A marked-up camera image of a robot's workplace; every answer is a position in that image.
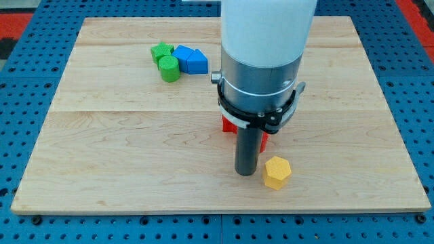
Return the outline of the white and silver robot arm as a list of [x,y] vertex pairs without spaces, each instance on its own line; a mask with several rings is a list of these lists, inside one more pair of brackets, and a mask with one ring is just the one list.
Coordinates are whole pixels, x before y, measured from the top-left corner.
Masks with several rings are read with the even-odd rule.
[[222,95],[247,113],[269,113],[292,95],[317,0],[221,2]]

